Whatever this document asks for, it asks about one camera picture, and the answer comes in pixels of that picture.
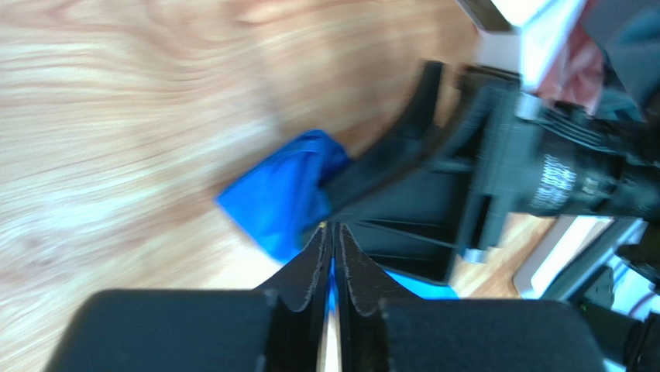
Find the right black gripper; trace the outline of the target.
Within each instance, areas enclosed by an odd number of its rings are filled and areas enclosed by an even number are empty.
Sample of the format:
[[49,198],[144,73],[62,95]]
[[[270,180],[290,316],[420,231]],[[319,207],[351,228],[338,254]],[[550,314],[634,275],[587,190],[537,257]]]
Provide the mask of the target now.
[[444,74],[444,63],[426,60],[392,127],[323,184],[331,219],[377,264],[447,284],[457,253],[482,260],[512,212],[659,221],[658,125],[629,108],[590,116],[568,102],[546,105],[518,76],[490,67],[467,67],[459,79],[453,154],[470,176],[430,171]]

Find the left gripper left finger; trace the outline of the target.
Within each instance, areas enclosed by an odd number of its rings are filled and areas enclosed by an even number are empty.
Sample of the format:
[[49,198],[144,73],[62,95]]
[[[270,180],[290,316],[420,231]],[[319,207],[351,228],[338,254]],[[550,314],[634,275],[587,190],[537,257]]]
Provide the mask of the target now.
[[76,311],[49,371],[314,371],[328,227],[250,290],[107,290]]

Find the blue cloth napkin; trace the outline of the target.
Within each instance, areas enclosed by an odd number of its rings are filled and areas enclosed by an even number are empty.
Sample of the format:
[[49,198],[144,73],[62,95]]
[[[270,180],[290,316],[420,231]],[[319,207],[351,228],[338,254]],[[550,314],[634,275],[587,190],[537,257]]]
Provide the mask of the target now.
[[321,181],[351,164],[327,133],[302,133],[230,184],[216,200],[273,259],[287,264],[303,247],[303,233],[331,215]]

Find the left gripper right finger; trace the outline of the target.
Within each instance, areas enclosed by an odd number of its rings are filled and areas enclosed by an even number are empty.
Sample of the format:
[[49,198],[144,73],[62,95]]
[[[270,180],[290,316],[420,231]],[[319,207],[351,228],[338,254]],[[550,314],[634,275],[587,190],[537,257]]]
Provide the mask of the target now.
[[557,301],[425,300],[335,226],[344,371],[602,371],[587,324]]

